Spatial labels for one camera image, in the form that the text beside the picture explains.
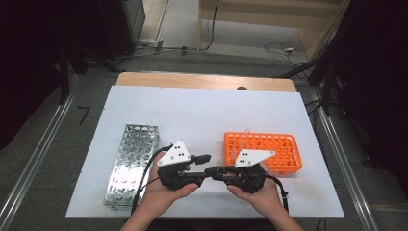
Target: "white table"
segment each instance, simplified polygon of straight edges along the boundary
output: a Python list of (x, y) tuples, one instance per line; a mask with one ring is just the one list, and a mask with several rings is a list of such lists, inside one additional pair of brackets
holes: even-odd
[[(66, 212), (68, 218), (129, 217), (130, 210), (112, 210), (103, 205), (103, 199), (125, 125), (148, 121), (159, 126), (160, 146), (183, 139), (192, 155), (212, 155), (210, 163), (191, 166), (191, 171), (223, 165), (225, 132), (250, 128), (294, 135), (303, 168), (295, 174), (276, 175), (289, 192), (290, 214), (344, 216), (299, 93), (113, 86)], [(228, 192), (224, 183), (207, 178), (162, 218), (259, 216), (247, 202)]]

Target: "gray floor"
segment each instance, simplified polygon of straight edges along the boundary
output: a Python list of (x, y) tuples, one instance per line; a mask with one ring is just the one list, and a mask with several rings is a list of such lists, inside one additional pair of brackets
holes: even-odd
[[(168, 27), (164, 27), (162, 33), (162, 39), (165, 42), (174, 42), (173, 44), (176, 45), (190, 45), (188, 44), (189, 41), (183, 43), (182, 40), (178, 40), (178, 38), (182, 38), (180, 34), (178, 34), (178, 38), (172, 41), (166, 35), (167, 29)], [(287, 39), (296, 40), (298, 38), (292, 34), (291, 37), (271, 41), (285, 41)], [(249, 52), (251, 55), (244, 55), (248, 53), (234, 53), (234, 49), (231, 49), (231, 47), (236, 46), (232, 45), (223, 46), (226, 48), (220, 52), (222, 54), (209, 50), (207, 53), (189, 52), (187, 55), (182, 56), (180, 52), (175, 51), (118, 60), (115, 61), (115, 64), (126, 68), (128, 71), (209, 73), (255, 77), (278, 76), (293, 68), (293, 64), (283, 59), (278, 53), (272, 54), (263, 50), (263, 48), (262, 50), (253, 49), (247, 43), (242, 43), (242, 41), (238, 43), (252, 50)], [(220, 42), (215, 42), (213, 48), (221, 46)], [(261, 52), (265, 52), (268, 56), (261, 55)], [(304, 62), (303, 55), (301, 54), (296, 58), (298, 62)], [(118, 75), (97, 64), (91, 63), (89, 65), (92, 68), (86, 76), (81, 76), (81, 84), (77, 89), (77, 94), (46, 153), (30, 189), (15, 214), (9, 230), (118, 230), (123, 224), (124, 220), (122, 219), (68, 219), (64, 217), (75, 187), (75, 179), (78, 177), (87, 155), (110, 86), (115, 84)], [(313, 100), (311, 88), (306, 83), (305, 74), (308, 75), (309, 73), (310, 71), (305, 71), (305, 73), (292, 78), (304, 102)], [(27, 121), (13, 142), (0, 150), (0, 203), (5, 201), (7, 194), (29, 161), (58, 107), (59, 97), (59, 90), (56, 90)], [(79, 123), (83, 118), (84, 110), (78, 109), (78, 106), (90, 107), (89, 114), (82, 125), (79, 125)], [(358, 133), (356, 133), (352, 123), (347, 118), (341, 117), (335, 108), (331, 109), (331, 111), (345, 153), (356, 173), (369, 205), (407, 204), (408, 201), (402, 193), (397, 180), (389, 172), (361, 165), (365, 154), (360, 148)], [(326, 220), (327, 230), (363, 230), (339, 165), (334, 157), (332, 147), (319, 120), (317, 128), (324, 152), (327, 155), (329, 172), (333, 183), (339, 189), (337, 193), (345, 214), (344, 218), (328, 218)], [(406, 210), (398, 211), (382, 208), (372, 211), (380, 230), (408, 230)], [(306, 230), (315, 230), (318, 223), (317, 219), (302, 218), (297, 220)], [(203, 221), (195, 221), (195, 225), (201, 226), (203, 230), (211, 230), (211, 228), (205, 229), (206, 225), (204, 224)]]

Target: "gray carpet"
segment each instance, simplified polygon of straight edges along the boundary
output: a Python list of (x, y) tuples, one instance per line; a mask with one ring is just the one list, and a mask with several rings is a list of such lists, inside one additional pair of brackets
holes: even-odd
[[(189, 52), (168, 52), (160, 55), (136, 57), (115, 61), (128, 71), (168, 71), (187, 73), (229, 74), (240, 76), (277, 76), (293, 68), (284, 61), (272, 61), (236, 56), (210, 55)], [(68, 219), (65, 212), (72, 196), (75, 179), (78, 177), (86, 158), (88, 148), (103, 110), (110, 86), (115, 84), (117, 73), (95, 65), (78, 88), (70, 109), (43, 163), (17, 211), (10, 230), (118, 230), (122, 219)], [(305, 79), (293, 77), (296, 88), (305, 102), (312, 101), (310, 88)], [(13, 143), (0, 152), (0, 199), (4, 201), (7, 191), (18, 178), (30, 155), (34, 151), (47, 122), (55, 112), (59, 100), (56, 90), (41, 105)], [(84, 123), (79, 125), (84, 110), (77, 106), (90, 107)], [(340, 118), (333, 111), (336, 129), (344, 142), (346, 153), (357, 173), (370, 204), (407, 203), (394, 177), (381, 169), (364, 167), (364, 158), (353, 127), (347, 119)], [(345, 218), (329, 218), (327, 230), (362, 230), (362, 225), (351, 201), (347, 187), (340, 173), (336, 159), (324, 130), (318, 124), (318, 134), (328, 158), (329, 172), (333, 183), (339, 188), (338, 196), (344, 209)], [(406, 212), (374, 211), (381, 230), (407, 230)], [(208, 220), (194, 220), (197, 226)], [(305, 230), (315, 230), (317, 219), (298, 219)]]

